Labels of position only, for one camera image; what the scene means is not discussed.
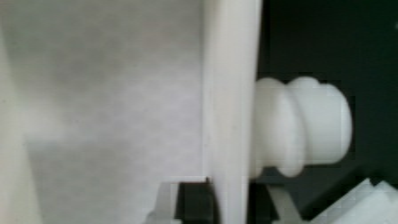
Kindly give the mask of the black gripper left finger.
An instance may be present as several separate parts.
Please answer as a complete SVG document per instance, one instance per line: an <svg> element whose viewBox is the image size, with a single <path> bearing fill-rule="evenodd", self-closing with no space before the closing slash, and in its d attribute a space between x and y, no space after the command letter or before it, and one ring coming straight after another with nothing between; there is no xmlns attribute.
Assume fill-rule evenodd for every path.
<svg viewBox="0 0 398 224"><path fill-rule="evenodd" d="M215 224L213 188L206 179L160 184L151 224Z"/></svg>

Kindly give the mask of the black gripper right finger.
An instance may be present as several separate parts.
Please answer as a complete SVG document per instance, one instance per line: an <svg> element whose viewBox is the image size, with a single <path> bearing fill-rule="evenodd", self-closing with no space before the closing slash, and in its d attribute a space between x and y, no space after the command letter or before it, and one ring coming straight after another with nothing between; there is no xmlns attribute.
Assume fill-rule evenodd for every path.
<svg viewBox="0 0 398 224"><path fill-rule="evenodd" d="M302 224L302 217L286 188L281 185L265 185L265 188L277 213L272 224Z"/></svg>

